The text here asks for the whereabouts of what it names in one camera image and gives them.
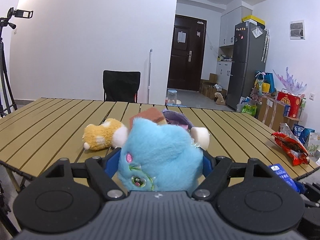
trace wooden slatted table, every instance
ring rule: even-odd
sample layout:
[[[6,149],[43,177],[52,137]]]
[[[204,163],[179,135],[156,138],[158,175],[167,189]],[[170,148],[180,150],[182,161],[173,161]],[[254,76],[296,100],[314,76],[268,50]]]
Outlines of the wooden slatted table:
[[[0,119],[0,160],[38,176],[62,157],[69,158],[70,162],[84,162],[93,156],[104,157],[111,149],[83,149],[84,128],[90,123],[100,124],[106,118],[118,119],[129,126],[130,117],[153,106],[41,98]],[[165,108],[155,107],[160,111]],[[248,114],[185,107],[167,108],[185,114],[193,125],[205,126],[209,130],[208,152],[212,156],[224,155],[242,163],[247,162],[248,158],[258,158],[266,165],[280,163],[292,178],[317,167],[313,161],[309,165],[293,167],[291,159],[271,136],[273,130]],[[86,184],[85,179],[75,180]],[[234,178],[231,184],[242,180]]]

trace door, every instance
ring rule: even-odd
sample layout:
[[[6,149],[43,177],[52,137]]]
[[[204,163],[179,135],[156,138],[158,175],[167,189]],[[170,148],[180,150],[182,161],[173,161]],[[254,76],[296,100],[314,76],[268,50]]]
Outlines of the door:
[[[226,45],[233,45],[235,41],[235,25],[241,22],[241,7],[234,9],[226,15],[228,15]]]
[[[248,22],[235,26],[235,44],[233,46],[234,62],[248,62],[249,52]]]
[[[235,77],[245,77],[247,65],[247,63],[233,62],[231,65],[230,75],[233,75]]]
[[[226,104],[231,108],[237,108],[240,101],[242,90],[244,86],[244,78],[230,75],[228,92],[226,97]]]
[[[225,14],[221,17],[219,47],[226,45],[227,28],[228,28],[228,15]]]
[[[221,82],[223,82],[222,63],[221,63],[221,62],[218,62],[218,63],[217,63],[216,75],[217,75],[217,83],[218,83],[219,85],[221,85]]]
[[[229,79],[230,79],[230,71],[231,71],[231,62],[224,63],[224,86],[222,86],[225,90],[228,90]]]
[[[206,24],[205,20],[176,15],[168,88],[199,90],[205,42],[204,25]]]

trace kitchen cabinet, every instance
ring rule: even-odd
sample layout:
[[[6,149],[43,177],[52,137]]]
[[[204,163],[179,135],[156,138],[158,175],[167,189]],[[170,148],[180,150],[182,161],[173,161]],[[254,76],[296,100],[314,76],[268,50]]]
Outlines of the kitchen cabinet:
[[[218,61],[217,63],[217,83],[223,87],[223,89],[228,90],[230,72],[231,72],[232,62]]]
[[[228,25],[228,15],[225,14],[224,16],[221,17],[219,47],[226,45],[227,28],[228,28],[227,25]]]
[[[219,46],[230,46],[235,42],[235,26],[242,21],[242,17],[252,14],[252,10],[240,6],[221,16]]]
[[[225,46],[233,45],[235,39],[235,26],[241,23],[241,7],[234,9],[228,14],[228,24],[226,32],[226,44]]]

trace red snack bag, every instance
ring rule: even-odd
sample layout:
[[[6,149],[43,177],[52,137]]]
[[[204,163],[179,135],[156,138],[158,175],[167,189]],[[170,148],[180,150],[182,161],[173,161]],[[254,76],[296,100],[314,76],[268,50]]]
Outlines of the red snack bag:
[[[272,134],[276,143],[293,160],[293,166],[309,164],[309,157],[306,148],[297,140],[286,123],[280,124],[280,132]]]

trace green bag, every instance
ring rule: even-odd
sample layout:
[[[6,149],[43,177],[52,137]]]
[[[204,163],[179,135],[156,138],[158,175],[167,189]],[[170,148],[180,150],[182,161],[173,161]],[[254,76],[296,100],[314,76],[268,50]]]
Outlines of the green bag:
[[[245,105],[244,108],[242,108],[242,113],[247,113],[249,115],[255,116],[257,112],[257,106],[249,106]]]

